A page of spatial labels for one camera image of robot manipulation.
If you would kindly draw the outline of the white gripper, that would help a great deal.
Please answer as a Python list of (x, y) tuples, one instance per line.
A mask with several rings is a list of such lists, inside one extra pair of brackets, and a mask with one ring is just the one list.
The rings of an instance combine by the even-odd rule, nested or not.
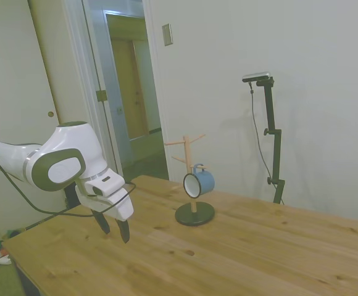
[(130, 240), (127, 219), (132, 216), (134, 209), (124, 185), (124, 181), (76, 182), (75, 190), (80, 203), (92, 209), (94, 219), (105, 234), (110, 233), (110, 226), (101, 212), (116, 219), (121, 238), (126, 244)]

